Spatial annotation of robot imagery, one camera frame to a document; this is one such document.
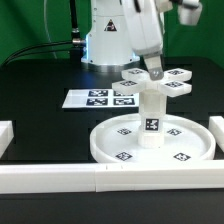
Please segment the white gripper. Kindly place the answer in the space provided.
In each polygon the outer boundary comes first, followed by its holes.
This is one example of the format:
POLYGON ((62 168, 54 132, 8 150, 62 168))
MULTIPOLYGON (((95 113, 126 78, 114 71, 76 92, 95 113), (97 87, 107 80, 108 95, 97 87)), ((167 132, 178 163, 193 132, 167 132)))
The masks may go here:
POLYGON ((144 63, 153 81, 161 80, 164 72, 159 54, 163 34, 154 0, 122 0, 122 7, 133 51, 144 56, 144 63))

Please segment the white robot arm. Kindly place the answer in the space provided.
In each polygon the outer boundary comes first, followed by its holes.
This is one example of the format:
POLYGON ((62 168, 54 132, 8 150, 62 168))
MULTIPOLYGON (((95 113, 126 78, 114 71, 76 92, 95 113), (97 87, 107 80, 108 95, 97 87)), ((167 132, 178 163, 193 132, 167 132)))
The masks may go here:
POLYGON ((107 72, 144 59, 152 80, 163 78, 163 13, 170 0, 91 0, 92 25, 82 62, 107 72))

